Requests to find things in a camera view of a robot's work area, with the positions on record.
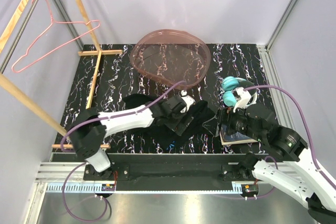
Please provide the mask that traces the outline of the black t shirt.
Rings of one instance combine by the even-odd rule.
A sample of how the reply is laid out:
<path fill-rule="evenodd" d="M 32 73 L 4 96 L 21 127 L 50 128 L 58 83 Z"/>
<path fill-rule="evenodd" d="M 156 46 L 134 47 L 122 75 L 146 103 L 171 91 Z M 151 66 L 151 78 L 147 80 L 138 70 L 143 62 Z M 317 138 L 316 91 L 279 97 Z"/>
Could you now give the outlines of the black t shirt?
<path fill-rule="evenodd" d="M 215 113 L 208 107 L 207 101 L 199 101 L 190 107 L 196 110 L 195 118 L 182 136 L 176 135 L 168 127 L 167 123 L 171 118 L 182 117 L 183 114 L 177 114 L 177 108 L 181 108 L 177 103 L 177 96 L 168 100 L 161 100 L 150 108 L 154 110 L 153 114 L 158 118 L 154 119 L 149 127 L 137 127 L 127 131 L 127 135 L 134 135 L 135 143 L 140 144 L 145 152 L 152 153 L 157 148 L 163 152 L 178 151 L 184 146 L 191 137 L 207 134 L 203 128 L 203 122 L 209 120 Z"/>

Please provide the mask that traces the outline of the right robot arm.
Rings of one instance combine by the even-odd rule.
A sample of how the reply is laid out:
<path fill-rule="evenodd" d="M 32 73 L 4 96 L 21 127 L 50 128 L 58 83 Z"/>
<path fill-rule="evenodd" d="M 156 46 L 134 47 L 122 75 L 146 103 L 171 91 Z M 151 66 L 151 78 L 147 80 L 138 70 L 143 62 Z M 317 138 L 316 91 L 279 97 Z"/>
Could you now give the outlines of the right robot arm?
<path fill-rule="evenodd" d="M 318 223 L 335 223 L 335 179 L 324 169 L 318 170 L 307 142 L 293 129 L 278 124 L 274 113 L 262 104 L 246 109 L 219 109 L 203 123 L 213 135 L 226 129 L 228 135 L 240 133 L 261 144 L 267 154 L 291 167 L 297 180 L 273 168 L 253 153 L 238 164 L 223 166 L 225 180 L 262 180 L 301 203 Z"/>

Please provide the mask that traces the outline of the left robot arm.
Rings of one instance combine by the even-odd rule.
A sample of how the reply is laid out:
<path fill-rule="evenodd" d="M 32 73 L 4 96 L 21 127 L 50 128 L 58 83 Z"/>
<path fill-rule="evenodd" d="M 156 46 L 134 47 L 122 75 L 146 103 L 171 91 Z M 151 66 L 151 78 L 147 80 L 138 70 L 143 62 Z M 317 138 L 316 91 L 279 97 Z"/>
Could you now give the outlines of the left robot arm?
<path fill-rule="evenodd" d="M 162 125 L 175 133 L 181 132 L 186 128 L 183 123 L 194 104 L 195 100 L 189 95 L 175 95 L 124 111 L 87 112 L 88 119 L 72 126 L 68 136 L 77 156 L 90 164 L 99 178 L 107 180 L 113 175 L 113 167 L 100 147 L 105 138 L 127 130 Z"/>

